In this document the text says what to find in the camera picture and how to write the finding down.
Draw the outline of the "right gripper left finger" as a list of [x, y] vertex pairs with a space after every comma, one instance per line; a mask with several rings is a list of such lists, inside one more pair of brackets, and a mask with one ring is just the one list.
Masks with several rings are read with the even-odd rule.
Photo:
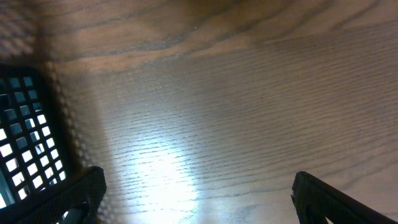
[[1, 223], [92, 223], [106, 192], [104, 170], [91, 166], [1, 209]]

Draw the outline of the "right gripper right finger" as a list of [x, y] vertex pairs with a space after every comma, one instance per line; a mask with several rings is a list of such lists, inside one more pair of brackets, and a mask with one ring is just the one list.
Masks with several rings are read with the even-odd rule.
[[301, 224], [397, 224], [305, 171], [296, 173], [291, 198]]

